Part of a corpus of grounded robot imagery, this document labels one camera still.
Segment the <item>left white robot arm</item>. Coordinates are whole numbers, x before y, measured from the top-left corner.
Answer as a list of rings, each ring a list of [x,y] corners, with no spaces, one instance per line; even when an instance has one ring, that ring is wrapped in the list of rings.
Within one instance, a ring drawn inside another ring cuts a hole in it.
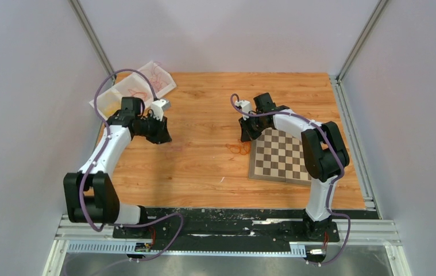
[[[121,107],[107,120],[105,132],[89,160],[77,171],[63,179],[68,218],[73,223],[95,225],[128,225],[136,238],[145,237],[150,230],[143,206],[123,204],[111,181],[115,167],[135,136],[153,144],[171,142],[164,112],[171,106],[162,98],[151,103],[147,114],[140,98],[123,97]]]

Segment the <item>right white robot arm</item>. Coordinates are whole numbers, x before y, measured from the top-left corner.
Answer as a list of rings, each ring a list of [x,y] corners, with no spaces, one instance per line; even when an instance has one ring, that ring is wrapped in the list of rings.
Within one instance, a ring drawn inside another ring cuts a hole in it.
[[[316,122],[295,113],[288,106],[277,106],[269,93],[254,97],[252,103],[232,94],[230,102],[242,117],[241,141],[256,140],[265,129],[283,131],[298,139],[303,148],[306,171],[311,177],[310,198],[299,232],[318,240],[332,227],[331,202],[337,182],[350,163],[348,151],[338,125]]]

